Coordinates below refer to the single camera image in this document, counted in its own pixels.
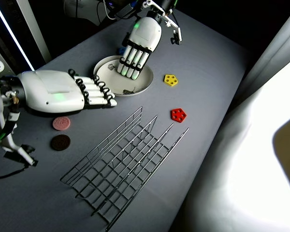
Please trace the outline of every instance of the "gray tabletop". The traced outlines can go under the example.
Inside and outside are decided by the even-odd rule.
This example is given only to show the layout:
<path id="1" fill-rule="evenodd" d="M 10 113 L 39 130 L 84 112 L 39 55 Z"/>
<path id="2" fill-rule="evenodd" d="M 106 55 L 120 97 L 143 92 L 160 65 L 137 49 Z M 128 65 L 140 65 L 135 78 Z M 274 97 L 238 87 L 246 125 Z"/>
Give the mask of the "gray tabletop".
<path id="1" fill-rule="evenodd" d="M 75 199 L 75 191 L 59 179 L 140 106 L 143 106 L 143 124 L 159 115 L 152 131 L 156 136 L 173 123 L 171 109 L 182 108 L 186 112 L 185 121 L 175 123 L 165 137 L 167 146 L 186 128 L 190 130 L 111 231 L 165 232 L 169 229 L 249 60 L 241 46 L 187 15 L 176 13 L 183 44 L 171 45 L 172 29 L 163 27 L 159 46 L 147 63 L 154 73 L 149 89 L 137 96 L 116 98 L 115 108 L 83 110 L 70 116 L 72 123 L 64 134 L 70 136 L 71 146 L 65 151 L 57 152 L 49 146 L 52 137 L 61 134 L 51 127 L 52 118 L 22 111 L 14 140 L 35 147 L 32 156 L 39 163 L 37 167 L 0 180 L 0 231 L 99 231 L 101 228 L 95 224 L 94 217 L 90 217 L 91 208 Z M 131 20 L 112 24 L 42 69 L 73 68 L 80 75 L 91 75 L 99 60 L 115 55 L 131 24 Z M 179 84 L 175 87 L 164 84 L 166 73 L 175 74 Z M 2 158 L 3 154 L 0 149 L 0 175 L 22 167 Z"/>

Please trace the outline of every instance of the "white led light strip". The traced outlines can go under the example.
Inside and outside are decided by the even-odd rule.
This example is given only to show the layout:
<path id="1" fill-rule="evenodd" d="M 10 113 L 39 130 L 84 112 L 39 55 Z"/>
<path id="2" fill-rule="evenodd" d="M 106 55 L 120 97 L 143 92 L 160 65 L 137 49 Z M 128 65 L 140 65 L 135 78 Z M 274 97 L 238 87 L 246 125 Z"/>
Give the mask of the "white led light strip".
<path id="1" fill-rule="evenodd" d="M 20 46 L 19 42 L 17 41 L 17 39 L 16 39 L 14 33 L 12 32 L 12 30 L 11 30 L 9 24 L 8 24 L 7 21 L 5 20 L 3 14 L 2 14 L 2 12 L 1 12 L 1 10 L 0 10 L 0 18 L 1 18 L 1 20 L 3 21 L 3 23 L 4 23 L 5 27 L 7 28 L 7 30 L 9 31 L 9 33 L 10 33 L 11 37 L 13 38 L 15 44 L 17 45 L 19 51 L 21 52 L 21 54 L 22 54 L 23 57 L 25 58 L 27 64 L 29 65 L 29 67 L 31 68 L 31 70 L 34 71 L 33 66 L 31 65 L 31 63 L 30 63 L 28 57 L 26 56 L 24 50 L 22 49 L 22 47 Z"/>

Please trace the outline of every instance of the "metal wire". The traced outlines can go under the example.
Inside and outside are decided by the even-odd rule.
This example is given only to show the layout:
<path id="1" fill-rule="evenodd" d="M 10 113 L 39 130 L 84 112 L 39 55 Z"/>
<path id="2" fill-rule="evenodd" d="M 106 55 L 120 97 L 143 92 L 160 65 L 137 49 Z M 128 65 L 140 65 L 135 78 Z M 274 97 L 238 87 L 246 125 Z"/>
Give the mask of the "metal wire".
<path id="1" fill-rule="evenodd" d="M 181 141 L 167 148 L 151 134 L 158 116 L 141 126 L 142 107 L 72 167 L 60 180 L 76 190 L 106 223 L 108 231 Z"/>

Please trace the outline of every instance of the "white plate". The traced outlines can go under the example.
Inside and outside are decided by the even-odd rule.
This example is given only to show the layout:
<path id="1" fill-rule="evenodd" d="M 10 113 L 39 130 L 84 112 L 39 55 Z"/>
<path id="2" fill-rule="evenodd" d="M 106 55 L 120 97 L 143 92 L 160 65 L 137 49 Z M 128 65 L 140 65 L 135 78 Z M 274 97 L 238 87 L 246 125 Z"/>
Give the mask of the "white plate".
<path id="1" fill-rule="evenodd" d="M 145 65 L 139 77 L 136 80 L 132 80 L 117 72 L 120 57 L 121 56 L 111 56 L 104 58 L 95 66 L 93 73 L 98 75 L 100 81 L 105 82 L 106 87 L 116 96 L 134 96 L 144 92 L 150 86 L 154 78 L 151 69 Z M 111 70 L 109 65 L 113 65 L 115 68 Z M 124 90 L 133 93 L 123 94 Z"/>

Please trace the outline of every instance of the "dish rack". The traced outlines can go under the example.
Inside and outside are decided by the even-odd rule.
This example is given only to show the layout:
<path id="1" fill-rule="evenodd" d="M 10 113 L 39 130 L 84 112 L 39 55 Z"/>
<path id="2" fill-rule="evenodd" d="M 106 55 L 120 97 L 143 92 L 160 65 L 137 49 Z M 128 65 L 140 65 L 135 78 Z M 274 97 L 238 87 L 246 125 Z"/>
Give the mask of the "dish rack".
<path id="1" fill-rule="evenodd" d="M 162 140 L 174 123 L 156 138 L 151 132 L 157 117 L 141 126 L 140 107 L 60 179 L 76 190 L 76 198 L 92 207 L 91 215 L 103 218 L 107 223 L 105 231 L 115 224 L 189 130 L 167 148 Z"/>

